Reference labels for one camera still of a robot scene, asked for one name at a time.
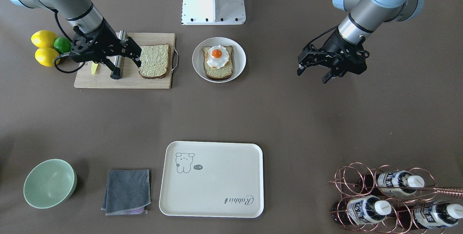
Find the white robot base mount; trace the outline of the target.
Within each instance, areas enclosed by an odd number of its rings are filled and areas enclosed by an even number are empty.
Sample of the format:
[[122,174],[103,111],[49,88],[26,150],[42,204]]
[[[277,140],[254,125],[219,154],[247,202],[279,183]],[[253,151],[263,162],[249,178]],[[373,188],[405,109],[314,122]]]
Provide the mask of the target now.
[[245,0],[182,0],[182,25],[242,25]]

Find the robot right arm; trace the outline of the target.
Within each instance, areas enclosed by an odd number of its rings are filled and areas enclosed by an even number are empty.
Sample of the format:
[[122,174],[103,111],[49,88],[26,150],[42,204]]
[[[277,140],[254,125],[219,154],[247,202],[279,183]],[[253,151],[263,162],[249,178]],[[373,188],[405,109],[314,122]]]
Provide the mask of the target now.
[[91,0],[10,0],[25,8],[44,8],[60,13],[73,27],[71,49],[59,55],[68,57],[81,67],[88,61],[104,64],[110,70],[112,79],[120,79],[121,67],[109,57],[122,56],[133,60],[141,67],[141,48],[131,38],[119,38]]

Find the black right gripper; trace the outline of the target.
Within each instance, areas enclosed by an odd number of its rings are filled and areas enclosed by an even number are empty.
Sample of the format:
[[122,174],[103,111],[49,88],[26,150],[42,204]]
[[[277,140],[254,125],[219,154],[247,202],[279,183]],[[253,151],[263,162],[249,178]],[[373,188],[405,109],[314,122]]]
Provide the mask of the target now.
[[141,67],[141,47],[131,37],[119,38],[105,18],[94,31],[89,33],[84,33],[77,25],[73,27],[73,30],[75,35],[69,54],[73,61],[82,63],[103,60],[103,64],[111,70],[110,78],[119,80],[121,79],[120,67],[115,66],[107,57],[121,54],[123,48],[123,56],[132,59],[138,68]]

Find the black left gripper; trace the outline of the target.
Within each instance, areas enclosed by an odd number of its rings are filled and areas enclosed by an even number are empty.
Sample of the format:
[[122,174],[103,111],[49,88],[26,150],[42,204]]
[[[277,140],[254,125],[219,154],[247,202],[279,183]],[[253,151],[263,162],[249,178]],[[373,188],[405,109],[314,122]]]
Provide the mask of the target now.
[[[331,31],[333,33],[323,46],[319,49],[315,48],[313,42]],[[363,47],[365,40],[366,37],[361,34],[358,43],[350,43],[341,36],[338,28],[328,29],[309,41],[307,51],[299,54],[297,76],[300,76],[306,68],[316,65],[331,69],[323,76],[323,84],[327,84],[335,77],[342,77],[347,72],[357,75],[362,74],[367,69],[366,59],[369,57],[369,52]]]

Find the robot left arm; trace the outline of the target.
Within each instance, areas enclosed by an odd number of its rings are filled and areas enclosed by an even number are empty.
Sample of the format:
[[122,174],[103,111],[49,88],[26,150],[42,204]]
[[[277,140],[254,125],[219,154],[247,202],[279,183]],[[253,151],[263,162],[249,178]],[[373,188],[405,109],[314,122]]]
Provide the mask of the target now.
[[424,0],[332,0],[332,4],[348,15],[328,29],[330,36],[319,49],[311,40],[298,56],[297,75],[308,67],[329,68],[322,78],[324,84],[348,72],[362,74],[367,69],[366,59],[369,57],[363,47],[365,40],[382,23],[416,17],[423,10]]

